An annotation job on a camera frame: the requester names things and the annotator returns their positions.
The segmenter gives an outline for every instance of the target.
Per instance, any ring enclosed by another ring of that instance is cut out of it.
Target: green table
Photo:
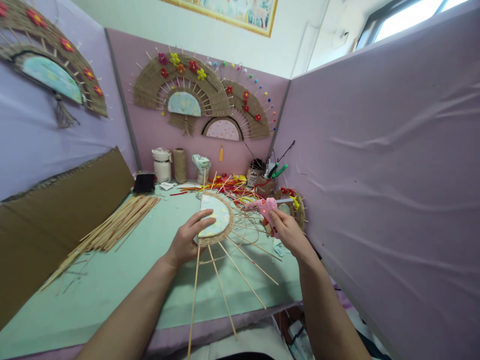
[[[195,194],[170,196],[179,192],[175,188],[170,191],[157,189],[156,193],[165,197],[161,198],[117,252],[118,245],[108,253],[82,255],[77,260],[77,263],[81,263],[70,267],[63,282],[59,278],[44,292],[33,295],[0,332],[0,359],[87,342],[155,261],[167,251],[178,227],[200,209],[200,201]],[[273,241],[266,234],[243,227],[237,227],[234,231],[250,241],[258,237],[256,244],[273,252]],[[231,239],[240,240],[235,235]],[[229,252],[234,250],[228,240],[222,243]],[[243,244],[241,249],[279,283],[279,286],[275,285],[238,250],[231,254],[266,307],[302,298],[299,270],[291,254],[285,254],[280,262],[253,245]],[[218,245],[213,246],[212,250],[218,255],[223,252]],[[210,257],[208,251],[202,255],[205,256]],[[227,257],[215,263],[232,315],[262,308]],[[190,324],[195,266],[195,262],[190,262],[179,271],[161,310],[157,329]],[[203,264],[198,270],[194,321],[198,323],[227,315],[214,267],[211,263]]]

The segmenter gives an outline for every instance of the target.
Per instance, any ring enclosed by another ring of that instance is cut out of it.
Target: bundle of bamboo sticks
[[[142,219],[159,201],[159,197],[146,195],[134,195],[125,201],[125,203],[102,222],[102,224],[80,240],[81,244],[68,254],[65,261],[63,261],[58,269],[48,278],[40,288],[40,291],[42,292],[48,288],[49,285],[67,270],[83,253],[92,250],[108,252],[125,237],[120,246],[115,250],[117,251],[129,238],[138,224],[140,224]]]

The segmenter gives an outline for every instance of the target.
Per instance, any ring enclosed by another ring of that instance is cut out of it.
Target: wall
[[[161,53],[168,53],[169,47],[165,44],[132,36],[124,32],[112,29],[108,29],[107,31],[120,75],[120,86],[125,95],[125,103],[137,143],[141,169],[146,171],[153,170],[154,160],[152,158],[152,149],[158,147],[164,147],[169,150],[184,148],[187,153],[187,166],[190,179],[195,178],[197,175],[194,163],[192,162],[192,155],[194,154],[200,154],[211,160],[210,177],[214,176],[215,171],[218,171],[218,174],[236,173],[246,175],[249,164],[252,161],[252,155],[241,141],[225,140],[223,142],[223,162],[220,162],[219,152],[222,140],[201,136],[200,134],[183,136],[181,129],[167,123],[168,113],[166,116],[162,116],[161,110],[146,109],[133,104],[134,97],[131,84],[135,83],[135,76],[141,72],[137,63],[143,66],[150,61],[146,52],[149,52],[151,56],[155,56],[156,48]],[[202,60],[204,63],[207,61],[207,57],[199,53],[196,54],[196,58]],[[213,57],[209,60],[212,63],[215,61],[219,64],[221,63],[219,59]],[[262,105],[265,103],[264,109],[268,107],[268,104],[274,106],[273,110],[277,113],[276,116],[272,116],[272,111],[266,112],[271,122],[269,127],[272,129],[275,126],[272,122],[273,119],[280,116],[280,109],[282,108],[290,80],[261,71],[252,69],[250,69],[250,71],[255,74],[259,82],[255,84],[255,78],[250,79],[247,75],[248,73],[243,75],[244,73],[242,72],[240,83],[254,95],[256,94]],[[233,75],[231,70],[227,70],[225,77],[233,80]],[[262,84],[262,90],[259,89],[259,84]],[[257,158],[264,159],[267,157],[272,137],[259,140],[246,140],[245,142]]]
[[[279,179],[393,359],[480,351],[480,1],[292,80]]]
[[[52,94],[0,63],[0,200],[115,146],[130,170],[137,170],[103,27],[68,0],[35,1],[35,5],[50,21],[58,17],[59,29],[74,44],[81,43],[82,55],[93,60],[91,66],[102,78],[100,85],[108,94],[113,120],[66,100],[65,106],[81,125],[58,128]]]
[[[290,79],[305,25],[320,25],[325,0],[280,0],[271,38],[160,0],[73,0],[106,28]]]

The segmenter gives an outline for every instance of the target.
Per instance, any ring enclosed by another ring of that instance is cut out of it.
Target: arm
[[[203,219],[213,210],[194,214],[181,226],[164,256],[120,303],[86,343],[76,359],[140,359],[159,318],[165,295],[186,262],[196,259],[198,246],[193,239],[215,222]]]
[[[308,337],[315,358],[371,360],[340,304],[327,270],[295,219],[277,209],[269,215],[282,243],[298,262]]]

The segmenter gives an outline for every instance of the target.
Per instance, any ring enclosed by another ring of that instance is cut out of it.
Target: cardboard box
[[[0,330],[133,184],[115,148],[0,203]]]

